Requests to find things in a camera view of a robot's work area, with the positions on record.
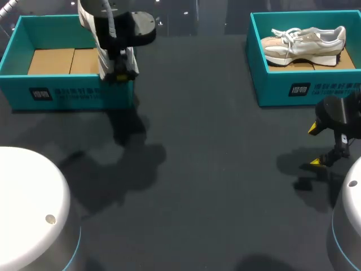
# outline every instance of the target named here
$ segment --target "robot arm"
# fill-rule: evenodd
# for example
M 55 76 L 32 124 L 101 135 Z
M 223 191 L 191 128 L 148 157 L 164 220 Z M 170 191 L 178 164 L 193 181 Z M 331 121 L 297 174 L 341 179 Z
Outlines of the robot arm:
M 146 45 L 156 37 L 154 18 L 146 12 L 124 12 L 129 2 L 78 0 L 81 25 L 93 34 L 98 49 L 102 80 L 125 82 L 139 74 L 133 47 Z
M 353 92 L 345 98 L 328 96 L 316 105 L 316 122 L 309 134 L 317 136 L 327 128 L 333 130 L 334 149 L 312 161 L 313 165 L 331 167 L 337 160 L 350 156 L 349 140 L 361 138 L 360 92 Z

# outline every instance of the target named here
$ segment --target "cardboard flap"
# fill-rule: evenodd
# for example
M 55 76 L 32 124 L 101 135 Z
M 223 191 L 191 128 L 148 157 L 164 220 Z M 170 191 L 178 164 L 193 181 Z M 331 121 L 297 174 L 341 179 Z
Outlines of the cardboard flap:
M 28 75 L 66 75 L 72 66 L 74 49 L 35 50 Z

